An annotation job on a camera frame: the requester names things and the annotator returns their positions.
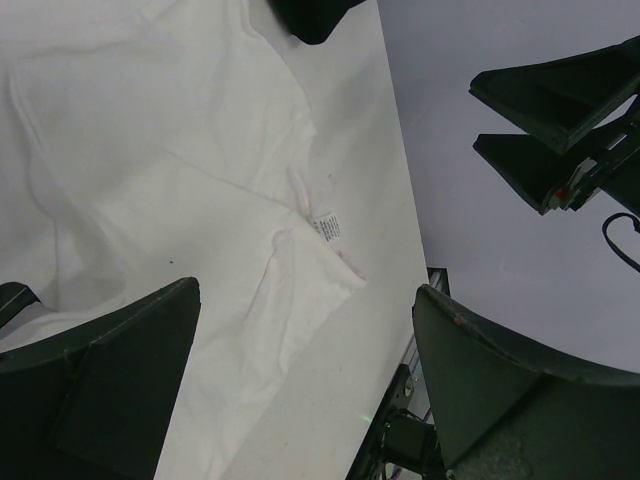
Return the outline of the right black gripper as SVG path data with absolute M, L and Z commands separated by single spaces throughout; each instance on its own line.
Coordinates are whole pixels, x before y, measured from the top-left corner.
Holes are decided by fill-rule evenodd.
M 639 153 L 638 87 L 637 37 L 482 72 L 471 81 L 471 95 L 531 136 L 480 134 L 473 148 L 540 215 L 577 211 Z M 604 125 L 610 140 L 596 151 L 594 140 L 581 141 L 632 95 L 628 110 Z

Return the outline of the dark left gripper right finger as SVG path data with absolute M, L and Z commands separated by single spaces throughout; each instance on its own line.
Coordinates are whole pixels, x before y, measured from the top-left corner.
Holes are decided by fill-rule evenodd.
M 457 479 L 636 479 L 639 376 L 560 352 L 433 301 L 428 397 Z

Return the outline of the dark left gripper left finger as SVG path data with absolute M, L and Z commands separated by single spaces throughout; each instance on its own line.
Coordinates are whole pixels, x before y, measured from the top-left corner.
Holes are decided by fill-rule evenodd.
M 200 309 L 186 277 L 3 352 L 2 478 L 153 478 Z

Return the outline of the white t-shirt with robot print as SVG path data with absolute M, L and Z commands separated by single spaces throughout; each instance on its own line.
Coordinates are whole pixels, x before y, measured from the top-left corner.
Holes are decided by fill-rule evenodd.
M 168 282 L 202 309 L 159 460 L 219 479 L 362 279 L 310 224 L 307 98 L 244 1 L 1 5 L 1 274 L 22 347 Z

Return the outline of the folded black t-shirt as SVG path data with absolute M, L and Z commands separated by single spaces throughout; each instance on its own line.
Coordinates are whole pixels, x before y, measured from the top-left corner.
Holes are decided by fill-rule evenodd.
M 343 17 L 364 0 L 269 0 L 282 27 L 307 45 L 327 40 Z

